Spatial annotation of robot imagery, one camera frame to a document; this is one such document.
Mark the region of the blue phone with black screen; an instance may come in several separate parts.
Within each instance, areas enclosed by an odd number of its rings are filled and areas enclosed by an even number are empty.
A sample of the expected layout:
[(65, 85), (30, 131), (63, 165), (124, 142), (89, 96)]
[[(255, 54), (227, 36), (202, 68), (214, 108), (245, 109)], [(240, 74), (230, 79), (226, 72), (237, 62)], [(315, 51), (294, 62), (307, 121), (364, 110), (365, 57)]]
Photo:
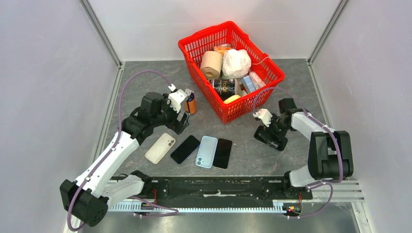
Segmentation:
[(200, 141), (193, 135), (190, 135), (171, 153), (171, 158), (180, 165), (184, 163), (199, 146)]

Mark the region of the black phone from blue case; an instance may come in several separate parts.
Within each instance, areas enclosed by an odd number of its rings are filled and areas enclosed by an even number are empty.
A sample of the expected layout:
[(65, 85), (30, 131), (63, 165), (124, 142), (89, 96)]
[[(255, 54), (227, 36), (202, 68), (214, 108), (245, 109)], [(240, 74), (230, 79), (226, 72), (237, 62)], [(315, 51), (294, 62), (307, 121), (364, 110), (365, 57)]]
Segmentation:
[(219, 138), (215, 156), (213, 160), (213, 167), (220, 169), (227, 169), (230, 160), (233, 142), (231, 140)]

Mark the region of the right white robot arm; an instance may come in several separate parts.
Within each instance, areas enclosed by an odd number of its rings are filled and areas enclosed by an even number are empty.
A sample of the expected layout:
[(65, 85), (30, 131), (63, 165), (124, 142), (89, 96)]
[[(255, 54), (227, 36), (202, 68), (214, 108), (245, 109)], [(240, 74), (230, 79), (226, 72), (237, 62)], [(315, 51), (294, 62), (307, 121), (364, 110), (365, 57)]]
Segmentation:
[(309, 141), (307, 164), (290, 171), (280, 192), (288, 199), (300, 192), (300, 187), (312, 189), (326, 183), (339, 183), (354, 173), (351, 139), (347, 131), (337, 131), (321, 123), (305, 108), (298, 108), (292, 98), (278, 102), (280, 115), (261, 109), (264, 124), (261, 137), (278, 151), (287, 144), (289, 131), (300, 132)]

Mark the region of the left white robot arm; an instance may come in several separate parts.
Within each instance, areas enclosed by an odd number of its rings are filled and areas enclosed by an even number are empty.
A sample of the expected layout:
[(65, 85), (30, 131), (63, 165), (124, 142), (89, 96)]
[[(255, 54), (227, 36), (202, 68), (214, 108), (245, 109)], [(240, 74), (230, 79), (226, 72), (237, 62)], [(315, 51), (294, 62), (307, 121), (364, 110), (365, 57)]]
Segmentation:
[(120, 184), (107, 183), (123, 161), (153, 134), (154, 128), (165, 126), (176, 134), (183, 132), (189, 125), (189, 113), (184, 109), (187, 99), (181, 89), (170, 94), (148, 92), (143, 96), (140, 106), (122, 120), (97, 160), (74, 181), (61, 183), (59, 189), (68, 222), (74, 216), (83, 225), (94, 227), (113, 205), (133, 195), (151, 195), (152, 184), (137, 175), (129, 175)]

